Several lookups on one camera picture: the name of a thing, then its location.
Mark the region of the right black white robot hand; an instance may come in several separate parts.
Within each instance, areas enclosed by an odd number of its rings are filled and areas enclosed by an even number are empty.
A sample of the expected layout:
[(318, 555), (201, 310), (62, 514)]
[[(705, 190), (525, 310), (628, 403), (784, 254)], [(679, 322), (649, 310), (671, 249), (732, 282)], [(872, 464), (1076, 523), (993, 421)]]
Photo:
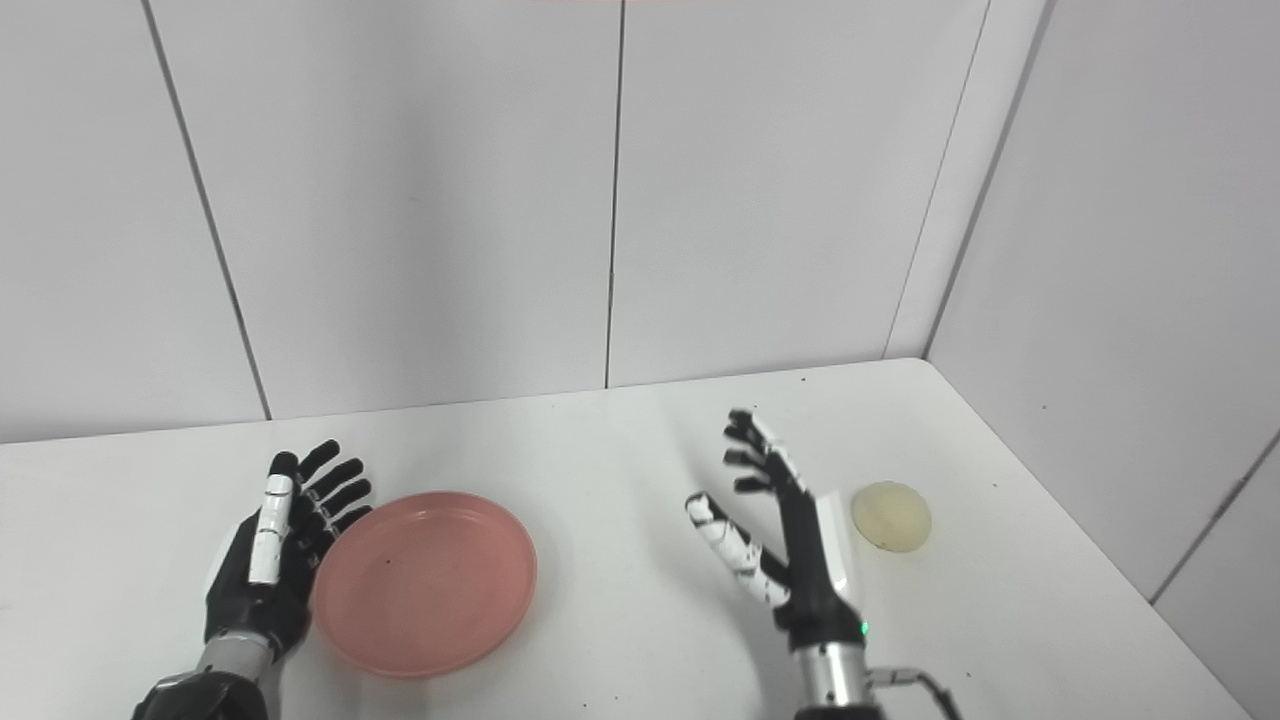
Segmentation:
[(740, 585), (771, 609), (791, 651), (818, 644), (864, 648), (867, 623), (852, 600), (846, 543), (829, 509), (754, 411), (730, 410), (724, 437), (732, 442), (724, 464), (749, 470), (735, 479), (733, 491), (773, 498), (786, 556), (755, 541), (707, 492), (686, 498), (690, 523)]

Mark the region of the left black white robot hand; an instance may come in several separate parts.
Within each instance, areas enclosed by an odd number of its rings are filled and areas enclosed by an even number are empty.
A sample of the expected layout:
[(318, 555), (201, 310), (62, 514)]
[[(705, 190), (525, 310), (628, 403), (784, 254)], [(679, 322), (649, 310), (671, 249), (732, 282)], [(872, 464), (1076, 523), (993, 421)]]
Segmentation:
[(337, 439), (271, 460), (261, 506), (237, 527), (207, 591), (205, 642), (255, 635), (279, 660), (305, 638), (323, 560), (372, 510), (364, 470), (340, 459)]

